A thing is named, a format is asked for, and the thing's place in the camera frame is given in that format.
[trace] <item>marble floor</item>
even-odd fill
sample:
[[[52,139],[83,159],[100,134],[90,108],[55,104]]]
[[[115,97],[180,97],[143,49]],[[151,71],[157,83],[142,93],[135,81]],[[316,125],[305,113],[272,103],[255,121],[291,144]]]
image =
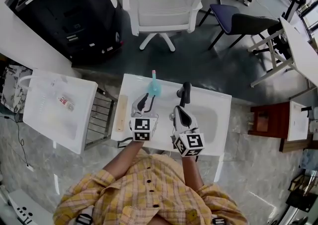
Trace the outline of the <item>marble floor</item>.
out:
[[[218,184],[238,204],[250,224],[266,224],[284,211],[290,180],[299,171],[302,151],[280,153],[279,139],[247,135],[252,114],[249,107],[232,101],[225,155],[219,166],[218,156],[200,156],[198,165],[205,183],[213,183],[217,169]],[[0,169],[8,191],[22,188],[42,207],[53,212],[63,193],[84,174],[103,168],[121,150],[112,141],[104,142],[83,155],[77,155],[19,123],[28,162],[17,139],[17,125],[0,118]],[[171,157],[181,162],[172,153]]]

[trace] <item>sink basin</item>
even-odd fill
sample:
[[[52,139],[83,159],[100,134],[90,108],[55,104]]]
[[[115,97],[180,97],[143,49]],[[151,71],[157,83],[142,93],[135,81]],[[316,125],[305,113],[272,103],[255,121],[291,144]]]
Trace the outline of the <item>sink basin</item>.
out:
[[[151,81],[152,79],[148,77],[124,75],[120,95],[128,96],[125,128],[121,132],[116,131],[119,115],[117,109],[111,134],[113,140],[121,141],[132,136],[129,129],[132,103],[147,92],[147,86]],[[153,139],[150,142],[145,142],[144,147],[177,151],[177,149],[173,149],[170,137],[174,127],[173,122],[169,119],[169,114],[180,103],[180,98],[177,97],[176,92],[182,85],[163,80],[158,80],[158,82],[161,84],[162,92],[156,103],[156,113],[159,116],[157,129]],[[200,131],[204,134],[205,148],[201,154],[222,155],[227,137],[232,97],[197,87],[191,88],[190,95],[190,104],[186,104],[185,107],[196,117]]]

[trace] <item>yellow plaid shirt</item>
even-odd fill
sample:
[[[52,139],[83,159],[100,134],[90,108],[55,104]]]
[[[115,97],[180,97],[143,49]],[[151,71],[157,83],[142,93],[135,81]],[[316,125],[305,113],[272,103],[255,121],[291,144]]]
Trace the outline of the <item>yellow plaid shirt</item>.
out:
[[[146,225],[155,215],[173,225],[210,225],[212,214],[228,224],[247,224],[217,185],[204,185],[195,192],[184,184],[182,166],[158,154],[140,152],[117,181],[105,170],[86,175],[63,196],[54,213],[55,225],[67,225],[92,205],[94,225]]]

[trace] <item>mesh chair back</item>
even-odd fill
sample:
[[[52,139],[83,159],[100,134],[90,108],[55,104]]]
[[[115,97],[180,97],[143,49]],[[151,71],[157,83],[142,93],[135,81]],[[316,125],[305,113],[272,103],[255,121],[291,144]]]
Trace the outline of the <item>mesh chair back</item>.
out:
[[[201,0],[130,0],[133,21],[137,21],[139,27],[147,27],[140,31],[189,29],[190,22],[195,22],[191,17],[199,10],[198,6],[202,7]]]
[[[229,34],[256,35],[278,23],[279,20],[276,18],[236,13],[232,16],[232,28]]]

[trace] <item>black cable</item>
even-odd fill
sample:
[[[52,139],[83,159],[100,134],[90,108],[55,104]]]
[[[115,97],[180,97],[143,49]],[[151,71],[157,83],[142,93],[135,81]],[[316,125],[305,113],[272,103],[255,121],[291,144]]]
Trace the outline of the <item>black cable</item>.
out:
[[[128,140],[132,140],[132,139],[133,139],[133,137],[128,137],[128,138],[125,138],[124,140],[118,141],[117,142],[117,148],[124,148],[125,146],[120,146],[119,144],[120,143],[124,143],[124,142],[126,142]]]
[[[17,127],[18,127],[18,141],[19,141],[19,143],[20,143],[20,145],[21,145],[21,147],[22,147],[25,160],[23,160],[23,158],[22,158],[20,155],[19,155],[19,157],[24,161],[24,163],[25,163],[27,166],[29,166],[29,164],[28,164],[28,162],[27,162],[27,159],[26,159],[24,147],[23,147],[23,146],[24,146],[24,139],[21,139],[21,140],[20,140],[20,127],[19,127],[18,123],[17,123],[14,119],[12,119],[12,118],[10,118],[10,117],[8,117],[8,116],[0,116],[0,117],[3,117],[3,118],[5,118],[5,119],[10,119],[11,121],[13,121],[13,122],[16,123],[16,125],[17,125]]]

